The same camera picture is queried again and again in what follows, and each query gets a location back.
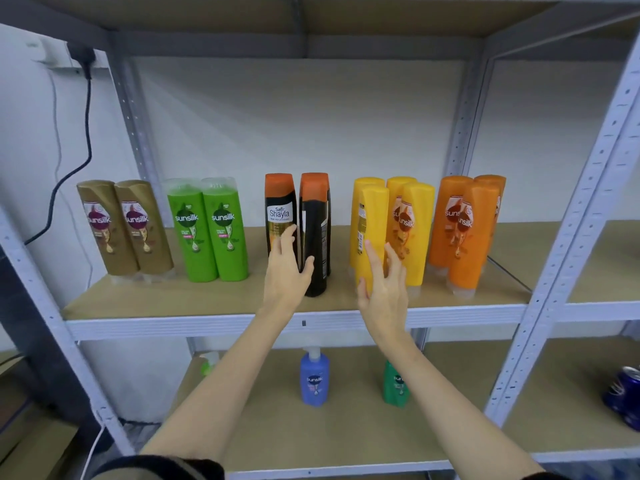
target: bright green sunsilk bottle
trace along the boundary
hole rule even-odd
[[[387,404],[404,408],[404,405],[409,400],[409,388],[389,361],[385,365],[385,378],[382,389],[382,394]]]
[[[213,254],[207,213],[202,199],[200,182],[194,178],[170,178],[164,181],[169,199],[173,228],[184,256],[189,281],[201,283],[218,277]]]
[[[205,178],[202,193],[220,279],[245,280],[249,261],[236,181],[232,177]]]

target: hand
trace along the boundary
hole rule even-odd
[[[307,258],[302,273],[298,270],[296,255],[293,252],[295,231],[295,225],[289,226],[282,236],[274,239],[264,279],[262,307],[286,315],[287,321],[302,301],[314,272],[313,256]]]
[[[406,268],[402,265],[391,244],[385,244],[389,274],[385,278],[380,258],[369,241],[364,247],[369,257],[373,274],[371,296],[367,294],[364,278],[358,283],[358,308],[362,314],[367,330],[373,340],[388,355],[387,348],[395,345],[398,339],[406,334],[406,322],[409,297],[406,292]]]

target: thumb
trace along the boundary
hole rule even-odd
[[[358,282],[358,308],[360,311],[369,306],[369,297],[367,296],[367,282],[361,278]]]
[[[305,279],[306,282],[310,283],[311,282],[311,275],[314,272],[314,261],[316,260],[315,257],[313,256],[309,256],[307,258],[307,260],[305,261],[305,267],[302,270],[302,277]]]

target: forearm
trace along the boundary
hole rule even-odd
[[[451,384],[409,334],[385,348],[462,480],[520,480],[543,469]]]
[[[260,368],[291,316],[260,310],[213,371],[144,447],[144,454],[220,461]]]

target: person's left hand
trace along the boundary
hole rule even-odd
[[[293,252],[296,225],[289,226],[273,241],[267,275],[264,278],[263,308],[277,311],[286,316],[287,321],[300,305],[314,272],[314,258],[309,256],[302,273],[298,270]]]

